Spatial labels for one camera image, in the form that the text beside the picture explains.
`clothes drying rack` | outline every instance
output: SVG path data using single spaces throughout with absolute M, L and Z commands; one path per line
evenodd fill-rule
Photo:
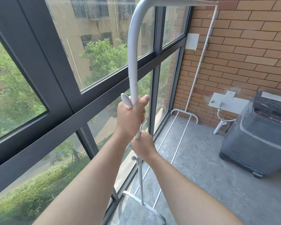
M 199 64 L 198 64 L 198 68 L 197 68 L 197 71 L 196 71 L 194 82 L 193 82 L 193 85 L 191 87 L 191 92 L 190 92 L 189 97 L 188 97 L 186 108 L 185 108 L 185 110 L 173 109 L 171 111 L 171 114 L 174 111 L 177 111 L 176 117 L 174 118 L 170 128 L 168 129 L 166 135 L 164 136 L 164 138 L 163 138 L 163 140 L 162 140 L 162 142 L 161 142 L 161 144 L 160 144 L 160 146 L 159 146 L 159 148 L 157 150 L 157 151 L 160 150 L 161 145 L 163 144 L 166 136 L 168 135 L 168 133 L 169 133 L 169 131 L 170 131 L 174 121 L 176 120 L 178 114 L 180 112 L 185 113 L 185 114 L 189 114 L 190 117 L 189 117 L 189 119 L 187 121 L 186 127 L 184 129 L 184 132 L 182 134 L 182 137 L 181 137 L 181 139 L 179 141 L 178 147 L 177 147 L 177 149 L 175 151 L 174 157 L 173 157 L 172 162 L 171 162 L 171 164 L 173 164 L 173 161 L 174 161 L 174 159 L 176 157 L 178 148 L 179 148 L 179 146 L 181 144 L 181 141 L 182 141 L 182 139 L 184 137 L 186 128 L 188 126 L 189 121 L 191 120 L 191 117 L 194 116 L 196 118 L 196 124 L 198 124 L 198 121 L 199 121 L 198 117 L 195 114 L 190 113 L 190 112 L 187 111 L 187 107 L 188 107 L 189 101 L 191 99 L 191 94 L 192 94 L 192 92 L 194 90 L 194 85 L 195 85 L 195 82 L 196 82 L 196 79 L 197 79 L 197 76 L 198 76 L 198 72 L 200 70 L 201 62 L 203 60 L 203 56 L 204 56 L 204 52 L 205 52 L 205 49 L 206 49 L 206 46 L 207 46 L 207 42 L 208 42 L 208 38 L 209 38 L 209 35 L 210 35 L 211 27 L 212 27 L 213 21 L 215 19 L 215 15 L 216 15 L 216 12 L 217 12 L 217 2 L 203 1 L 203 0 L 140 0 L 140 2 L 138 3 L 138 5 L 135 8 L 135 11 L 134 11 L 132 19 L 131 19 L 131 23 L 130 23 L 130 27 L 129 27 L 129 32 L 128 32 L 128 42 L 127 42 L 128 75 L 129 75 L 129 86 L 130 86 L 130 93 L 131 93 L 131 102 L 130 102 L 130 100 L 129 100 L 129 98 L 128 98 L 128 96 L 126 94 L 124 94 L 124 93 L 121 94 L 122 101 L 127 106 L 129 106 L 131 108 L 133 106 L 135 106 L 135 104 L 138 102 L 138 80 L 137 80 L 137 72 L 138 72 L 138 69 L 137 69 L 137 65 L 138 65 L 137 59 L 138 59 L 138 54 L 137 54 L 137 49 L 138 49 L 139 31 L 141 29 L 141 24 L 142 24 L 142 21 L 143 21 L 143 18 L 145 16 L 146 12 L 149 10 L 150 7 L 153 7 L 153 6 L 214 6 L 214 12 L 213 12 L 212 20 L 211 20 L 210 27 L 209 27 L 209 30 L 208 30 L 208 33 L 207 33 L 206 41 L 205 41 L 204 48 L 203 48 L 203 51 L 202 51 L 202 54 L 201 54 L 201 58 L 200 58 L 200 61 L 199 61 Z M 138 131 L 138 133 L 136 134 L 135 138 L 139 138 L 140 137 L 140 131 Z M 139 186 L 136 189 L 134 194 L 132 194 L 130 192 L 127 192 L 127 191 L 124 191 L 123 193 L 125 195 L 128 195 L 129 197 L 131 197 L 132 199 L 134 199 L 138 203 L 140 203 L 142 206 L 144 206 L 147 209 L 149 209 L 151 212 L 153 212 L 157 216 L 159 216 L 162 219 L 162 224 L 165 224 L 166 223 L 165 217 L 163 217 L 158 211 L 155 210 L 157 201 L 158 201 L 158 199 L 160 197 L 160 194 L 161 194 L 161 189 L 160 189 L 160 191 L 158 193 L 158 196 L 156 198 L 156 201 L 155 201 L 153 207 L 151 207 L 148 204 L 146 204 L 144 202 L 144 200 L 143 200 L 143 180 L 146 177 L 146 175 L 148 174 L 148 171 L 149 171 L 150 167 L 148 167 L 145 175 L 143 176 L 142 175 L 142 161 L 141 161 L 141 158 L 139 158 L 137 156 L 132 156 L 131 159 L 135 160 L 136 164 L 138 166 L 139 183 L 140 184 L 139 184 Z M 138 197 L 136 197 L 136 194 L 137 194 L 139 189 L 141 190 L 141 198 L 140 199 Z

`gray concrete floor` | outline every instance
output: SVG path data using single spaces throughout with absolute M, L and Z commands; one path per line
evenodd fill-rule
M 174 116 L 171 116 L 155 145 L 158 148 Z M 160 154 L 171 162 L 187 119 L 177 117 Z M 212 134 L 213 129 L 190 122 L 174 160 L 182 174 L 221 201 L 245 224 L 281 225 L 281 172 L 263 179 L 257 179 L 247 171 L 230 162 L 221 160 L 218 153 L 224 139 L 223 133 Z M 143 163 L 143 174 L 148 165 Z M 144 182 L 144 200 L 153 206 L 160 186 L 150 169 Z M 134 193 L 139 185 L 136 174 L 128 191 Z M 167 220 L 167 225 L 176 224 L 163 194 L 156 210 Z M 125 196 L 111 217 L 111 225 L 162 224 L 161 219 Z

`washing machine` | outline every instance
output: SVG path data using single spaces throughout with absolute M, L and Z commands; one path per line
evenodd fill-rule
M 256 178 L 281 169 L 281 96 L 257 91 L 229 128 L 219 156 Z

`window frame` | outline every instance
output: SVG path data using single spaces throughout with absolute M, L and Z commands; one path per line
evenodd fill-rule
M 173 107 L 193 7 L 185 10 L 184 34 L 162 47 L 165 11 L 166 7 L 155 8 L 153 51 L 138 59 L 138 80 L 153 70 L 148 121 L 149 132 L 154 140 Z M 80 91 L 45 0 L 0 0 L 0 41 L 48 109 L 47 113 L 0 138 L 1 192 L 74 132 L 92 159 L 98 153 L 98 148 L 87 122 L 129 88 L 129 78 L 128 67 L 124 66 Z M 169 111 L 153 134 L 160 64 L 177 49 L 180 51 Z M 123 190 L 127 189 L 136 172 L 137 166 L 134 166 L 119 192 L 113 189 L 113 202 L 102 224 L 116 209 L 123 198 Z

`forearm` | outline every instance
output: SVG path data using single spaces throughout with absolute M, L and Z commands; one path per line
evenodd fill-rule
M 114 133 L 34 225 L 101 224 L 127 144 Z
M 148 163 L 178 225 L 243 225 L 222 203 L 191 182 L 160 155 L 154 155 Z

